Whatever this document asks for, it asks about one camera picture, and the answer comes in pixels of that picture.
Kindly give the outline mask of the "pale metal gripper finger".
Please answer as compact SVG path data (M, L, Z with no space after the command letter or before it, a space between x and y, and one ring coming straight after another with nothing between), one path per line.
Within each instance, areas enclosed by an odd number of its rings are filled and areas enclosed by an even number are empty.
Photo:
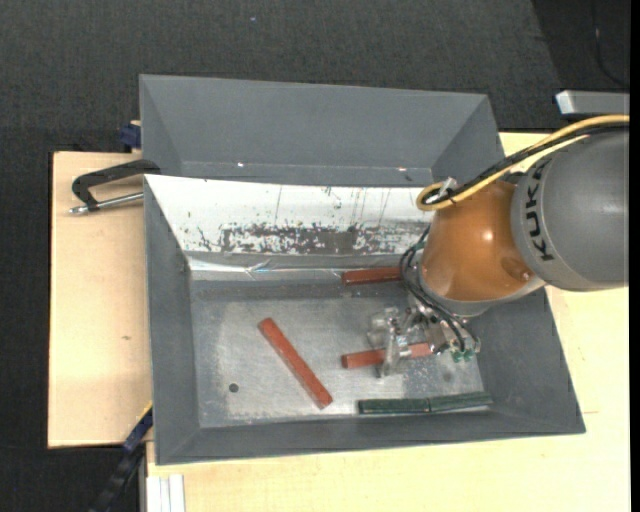
M377 376L386 378L401 373L411 355L407 337L385 334L379 348L383 354L382 362L376 367Z
M369 319L367 339L370 346L387 346L396 337L399 310L385 308L373 314Z

